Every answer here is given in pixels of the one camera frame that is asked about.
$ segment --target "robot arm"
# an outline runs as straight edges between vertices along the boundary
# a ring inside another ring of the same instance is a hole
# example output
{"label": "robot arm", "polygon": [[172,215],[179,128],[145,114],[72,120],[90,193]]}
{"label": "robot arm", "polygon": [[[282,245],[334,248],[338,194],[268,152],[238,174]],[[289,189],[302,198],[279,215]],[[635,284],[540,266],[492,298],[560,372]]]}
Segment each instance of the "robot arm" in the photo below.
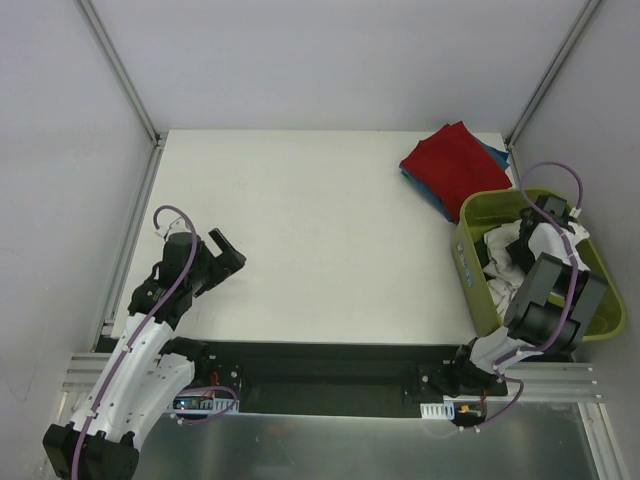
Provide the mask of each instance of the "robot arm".
{"label": "robot arm", "polygon": [[[563,233],[556,232],[536,211],[523,216],[519,238],[507,247],[507,252],[526,273],[525,280],[509,304],[503,326],[461,346],[447,368],[433,376],[430,384],[443,394],[477,394],[495,387],[505,378],[507,368],[528,357],[569,354],[591,324],[608,282],[584,266],[575,250],[571,240],[579,233],[575,229],[582,227],[572,223],[567,201],[541,195],[536,205],[554,219]],[[568,237],[571,253],[565,251],[561,235]],[[548,248],[536,248],[539,245]],[[576,257],[577,266],[573,289],[572,256]],[[565,312],[558,304],[567,302],[570,304]]]}
{"label": "robot arm", "polygon": [[[187,386],[210,385],[206,344],[185,338],[172,340],[193,298],[211,290],[245,264],[245,257],[218,229],[209,235],[222,253],[214,256],[196,237],[195,257],[184,280],[148,318],[185,269],[194,238],[177,222],[164,235],[162,261],[134,291],[124,332],[98,382],[67,426],[51,425],[45,434],[43,444],[59,478],[72,478],[73,456],[85,422],[88,428],[85,427],[77,463],[77,478],[132,478],[147,434],[172,400]],[[93,411],[97,398],[101,399]]]}

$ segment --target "laundry basket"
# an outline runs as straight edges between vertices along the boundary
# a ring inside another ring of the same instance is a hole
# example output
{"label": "laundry basket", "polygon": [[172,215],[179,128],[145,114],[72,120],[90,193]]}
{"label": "laundry basket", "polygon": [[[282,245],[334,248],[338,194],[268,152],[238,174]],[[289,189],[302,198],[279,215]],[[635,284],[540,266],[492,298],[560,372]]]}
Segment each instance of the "laundry basket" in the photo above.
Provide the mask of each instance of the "laundry basket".
{"label": "laundry basket", "polygon": [[[539,195],[557,195],[540,188],[529,189],[527,193],[533,200]],[[474,244],[489,230],[518,220],[520,210],[527,206],[519,190],[496,190],[470,196],[460,209],[460,223],[451,243],[451,251],[479,336],[489,335],[502,326],[502,319],[491,298]],[[580,242],[577,249],[589,268],[606,277],[609,282],[583,341],[612,338],[622,330],[626,321],[620,294],[592,240]]]}

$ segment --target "purple cable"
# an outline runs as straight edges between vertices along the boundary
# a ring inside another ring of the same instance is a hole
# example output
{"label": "purple cable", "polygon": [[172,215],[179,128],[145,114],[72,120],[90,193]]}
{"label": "purple cable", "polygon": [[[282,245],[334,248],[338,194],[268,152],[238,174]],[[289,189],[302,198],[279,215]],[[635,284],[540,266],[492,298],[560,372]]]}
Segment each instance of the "purple cable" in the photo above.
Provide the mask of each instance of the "purple cable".
{"label": "purple cable", "polygon": [[[162,298],[158,301],[158,303],[156,303],[153,306],[153,308],[149,311],[149,313],[142,319],[142,322],[140,322],[140,325],[138,325],[138,328],[134,330],[133,334],[129,338],[129,341],[127,342],[127,347],[129,348],[133,346],[134,342],[136,341],[136,339],[138,338],[138,336],[140,335],[144,327],[147,325],[147,323],[151,321],[153,316],[158,312],[158,310],[160,310],[162,305],[164,305],[164,303],[169,299],[169,297],[173,295],[173,293],[180,286],[182,281],[187,276],[187,273],[189,273],[189,269],[193,264],[193,260],[196,258],[196,251],[198,247],[198,235],[196,234],[196,228],[193,225],[193,222],[191,221],[191,219],[182,210],[172,205],[162,205],[161,207],[158,207],[158,209],[153,214],[154,227],[156,228],[156,230],[160,228],[158,224],[158,215],[160,214],[160,212],[164,210],[171,210],[177,213],[178,215],[180,215],[184,219],[185,223],[189,227],[189,230],[191,230],[191,252],[189,252],[189,258],[187,259],[187,263],[182,269],[182,272],[180,272],[180,275],[178,275],[178,278],[176,278],[176,281],[173,283],[173,285],[171,285],[171,288],[169,288],[169,290],[166,291],[166,293],[162,296]],[[118,368],[120,368],[120,365],[124,361],[124,357],[126,355],[127,355],[127,352],[124,350],[120,352],[120,355],[118,355],[118,358],[116,359],[113,366],[111,367],[111,370],[109,370],[109,373],[107,374],[105,381],[102,384],[102,387],[96,394],[96,398],[93,400],[93,403],[91,404],[91,411],[95,412],[100,407],[100,401],[102,400],[105,393],[107,392],[107,389],[109,388],[109,384],[113,380],[113,377],[118,371]],[[87,432],[89,431],[89,426],[91,425],[92,420],[93,420],[92,417],[87,417],[87,419],[84,422],[84,425],[82,426],[82,430],[80,431],[80,436],[78,437],[76,448],[73,451],[73,460],[71,462],[71,480],[78,480],[80,452],[82,451],[82,446],[84,445],[84,441],[87,437]]]}
{"label": "purple cable", "polygon": [[482,422],[482,426],[485,426],[485,425],[487,425],[489,423],[492,423],[494,420],[496,420],[497,418],[499,418],[502,415],[504,415],[505,413],[507,413],[507,411],[509,411],[509,409],[511,407],[513,407],[518,402],[518,400],[520,400],[520,397],[522,396],[522,392],[524,391],[524,382],[522,380],[520,380],[518,378],[505,377],[504,375],[501,375],[501,374],[498,374],[498,376],[502,380],[504,380],[505,382],[517,383],[520,386],[518,387],[518,391],[513,396],[511,401],[502,410],[500,410],[498,413],[496,413],[491,418],[488,418],[484,422]]}
{"label": "purple cable", "polygon": [[[562,239],[562,244],[564,245],[564,249],[567,252],[567,255],[569,256],[569,261],[571,262],[571,278],[569,280],[569,288],[567,290],[567,296],[565,298],[564,307],[562,308],[562,312],[560,313],[560,319],[558,320],[558,325],[556,325],[555,330],[553,331],[553,333],[547,339],[546,342],[544,342],[542,345],[538,347],[523,347],[521,349],[521,351],[523,352],[545,352],[558,339],[558,337],[560,336],[560,333],[562,333],[562,329],[564,328],[567,318],[569,317],[569,311],[571,310],[571,306],[573,304],[573,297],[576,292],[576,284],[578,283],[578,272],[579,272],[578,261],[574,256],[573,248],[571,247],[571,242],[567,238],[564,230],[560,227],[560,225],[558,225],[556,221],[547,212],[545,212],[540,207],[538,207],[533,202],[533,200],[529,198],[525,190],[525,180],[531,174],[531,172],[533,172],[535,169],[539,167],[543,167],[546,165],[552,165],[552,166],[563,168],[564,170],[571,173],[571,175],[573,175],[573,178],[575,178],[576,182],[578,183],[578,202],[576,203],[576,209],[580,209],[582,206],[582,195],[583,195],[582,180],[580,180],[578,173],[574,169],[572,169],[571,167],[563,163],[560,163],[560,162],[538,163],[537,165],[534,165],[529,170],[527,170],[520,180],[520,193],[522,193],[522,196],[524,197],[525,201],[529,204],[529,206],[536,213],[540,214],[547,222],[549,222],[549,224],[558,233],[558,235],[560,235],[560,238]],[[498,358],[498,360],[496,360],[496,365],[500,366],[507,360],[513,358],[514,356],[517,355],[517,352],[518,352],[517,350],[514,350],[512,352],[506,353],[505,355],[501,356],[500,358]]]}
{"label": "purple cable", "polygon": [[222,415],[224,415],[227,412],[230,412],[231,410],[233,410],[233,407],[236,406],[236,403],[238,403],[238,395],[236,394],[236,392],[234,392],[231,388],[228,387],[223,387],[222,385],[215,385],[212,387],[201,387],[201,388],[187,388],[185,390],[182,390],[179,394],[178,397],[181,395],[185,395],[187,393],[196,393],[196,392],[202,392],[202,391],[207,391],[207,392],[226,392],[229,393],[232,397],[233,397],[233,402],[231,402],[229,404],[228,407],[226,407],[225,409],[214,413],[213,415],[208,415],[207,418],[202,418],[202,419],[198,419],[198,420],[186,420],[185,419],[185,423],[187,425],[200,425],[203,423],[209,423],[212,420],[215,420],[216,418],[221,417]]}

